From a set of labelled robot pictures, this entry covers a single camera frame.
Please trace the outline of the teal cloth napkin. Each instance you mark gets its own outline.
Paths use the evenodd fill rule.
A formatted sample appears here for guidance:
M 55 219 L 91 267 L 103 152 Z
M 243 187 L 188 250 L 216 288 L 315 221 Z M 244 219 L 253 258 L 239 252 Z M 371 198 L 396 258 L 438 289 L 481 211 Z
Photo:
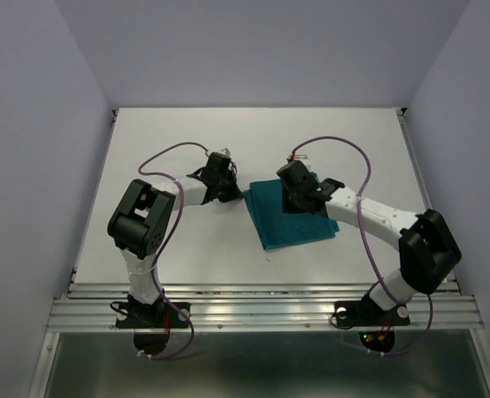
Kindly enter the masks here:
M 252 182 L 243 198 L 264 250 L 329 240 L 340 231 L 335 220 L 284 213 L 279 179 Z

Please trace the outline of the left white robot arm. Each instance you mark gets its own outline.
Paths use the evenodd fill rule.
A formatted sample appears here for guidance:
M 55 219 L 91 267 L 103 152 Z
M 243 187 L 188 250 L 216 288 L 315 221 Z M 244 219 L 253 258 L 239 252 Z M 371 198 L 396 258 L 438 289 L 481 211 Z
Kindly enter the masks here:
M 151 184 L 134 179 L 119 201 L 107 227 L 124 258 L 129 292 L 124 302 L 112 302 L 115 327 L 186 328 L 190 304 L 171 305 L 158 278 L 157 262 L 188 206 L 213 201 L 225 203 L 242 197 L 230 151 L 209 152 L 206 165 L 176 179 L 156 172 L 166 182 Z

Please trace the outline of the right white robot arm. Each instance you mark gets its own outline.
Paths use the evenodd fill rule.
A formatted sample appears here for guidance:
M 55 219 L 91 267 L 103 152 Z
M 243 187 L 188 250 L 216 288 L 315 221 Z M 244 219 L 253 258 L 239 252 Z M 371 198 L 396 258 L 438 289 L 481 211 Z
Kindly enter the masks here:
M 281 167 L 282 209 L 327 217 L 373 235 L 399 254 L 400 266 L 380 276 L 357 301 L 337 301 L 330 319 L 338 328 L 377 327 L 387 322 L 406 326 L 406 303 L 415 294 L 431 295 L 462 259 L 444 217 L 429 209 L 402 211 L 354 192 L 344 183 L 319 181 L 299 160 Z

